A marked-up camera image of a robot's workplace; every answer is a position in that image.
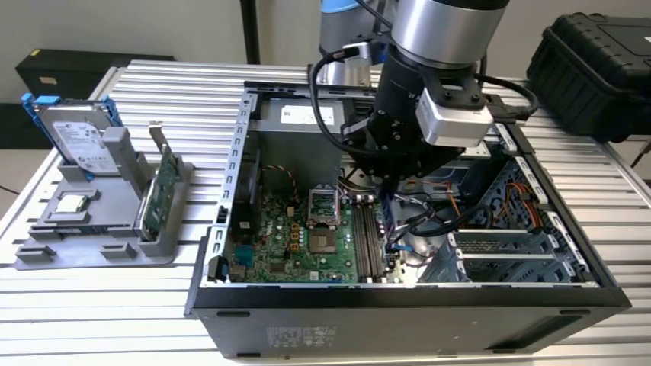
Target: green circuit board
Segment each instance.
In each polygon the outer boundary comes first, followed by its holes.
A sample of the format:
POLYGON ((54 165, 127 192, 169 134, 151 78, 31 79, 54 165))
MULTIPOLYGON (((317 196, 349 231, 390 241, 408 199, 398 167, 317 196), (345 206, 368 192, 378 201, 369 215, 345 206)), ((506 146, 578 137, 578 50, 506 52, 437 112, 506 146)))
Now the green circuit board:
POLYGON ((161 168, 154 178, 149 192, 149 201, 145 211, 145 224, 153 233, 163 230, 173 210, 174 185, 177 184, 178 166, 173 150, 166 146, 161 158, 161 168))
POLYGON ((231 268, 234 281, 358 282, 352 205, 342 204, 337 230, 311 230, 306 225, 307 201, 307 197, 302 197, 302 203, 290 216, 287 199, 263 196, 253 263, 245 266, 241 260, 238 265, 237 258, 237 265, 231 268), (294 250, 290 249, 293 243, 298 244, 294 250))

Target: metal slats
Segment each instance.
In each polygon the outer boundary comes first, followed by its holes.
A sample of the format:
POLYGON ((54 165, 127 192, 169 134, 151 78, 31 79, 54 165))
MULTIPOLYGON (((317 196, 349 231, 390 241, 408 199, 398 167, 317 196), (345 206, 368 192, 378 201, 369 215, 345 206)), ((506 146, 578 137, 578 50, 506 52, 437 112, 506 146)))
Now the metal slats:
MULTIPOLYGON (((185 210, 179 254, 157 268, 86 268, 18 272, 0 268, 0 364, 222 363, 226 360, 195 320, 183 319, 198 242, 217 215, 226 154, 245 80, 305 82, 303 68, 134 62, 113 72, 99 92, 113 89, 118 109, 149 159, 159 155, 147 133, 165 124, 173 148, 195 162, 191 202, 185 210)), ((513 91, 486 86, 525 104, 513 91)), ((474 356, 456 364, 649 364, 651 361, 651 245, 641 231, 651 223, 649 197, 624 173, 609 149, 569 136, 541 110, 524 129, 557 188, 634 308, 536 355, 474 356), (617 233, 632 230, 632 233, 617 233)), ((11 264, 29 220, 42 213, 61 179, 51 154, 26 193, 0 221, 0 265, 11 264)), ((269 360, 269 364, 444 364, 433 356, 269 360)))

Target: gray floor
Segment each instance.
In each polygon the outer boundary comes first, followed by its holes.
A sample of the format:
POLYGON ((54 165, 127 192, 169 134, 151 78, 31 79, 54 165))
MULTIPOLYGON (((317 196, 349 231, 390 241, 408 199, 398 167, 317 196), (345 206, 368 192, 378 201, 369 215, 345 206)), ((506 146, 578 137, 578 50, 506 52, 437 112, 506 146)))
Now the gray floor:
MULTIPOLYGON (((49 153, 50 150, 0 149, 0 185, 22 191, 49 153)), ((15 194, 0 190, 0 217, 10 209, 17 197, 15 194)))

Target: label sticker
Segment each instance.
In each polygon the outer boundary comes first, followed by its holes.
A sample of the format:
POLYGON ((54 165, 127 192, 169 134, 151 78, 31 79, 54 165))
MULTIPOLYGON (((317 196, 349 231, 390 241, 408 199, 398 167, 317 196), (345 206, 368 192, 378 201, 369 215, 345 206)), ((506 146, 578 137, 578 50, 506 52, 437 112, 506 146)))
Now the label sticker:
POLYGON ((335 326, 270 326, 267 340, 274 348, 327 348, 335 343, 335 326))
MULTIPOLYGON (((323 122, 335 126, 335 108, 321 107, 323 122)), ((286 105, 281 110, 282 124, 317 124, 315 113, 310 105, 286 105)))
POLYGON ((95 174, 118 173, 114 157, 95 126, 86 122, 54 122, 53 126, 81 168, 95 174))
POLYGON ((58 80, 50 76, 39 76, 39 80, 43 84, 51 84, 51 85, 58 84, 58 80))

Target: black storage case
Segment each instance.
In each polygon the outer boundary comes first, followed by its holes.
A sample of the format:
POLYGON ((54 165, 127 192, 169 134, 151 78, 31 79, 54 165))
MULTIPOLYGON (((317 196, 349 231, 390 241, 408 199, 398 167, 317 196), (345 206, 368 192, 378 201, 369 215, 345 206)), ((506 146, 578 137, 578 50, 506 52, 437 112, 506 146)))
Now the black storage case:
POLYGON ((0 104, 0 149, 53 149, 22 104, 0 104))
POLYGON ((562 16, 528 76, 570 132, 601 142, 651 134, 651 19, 562 16))
POLYGON ((173 56, 34 50, 17 66, 17 72, 37 96, 86 99, 111 66, 127 66, 134 59, 174 61, 173 56))

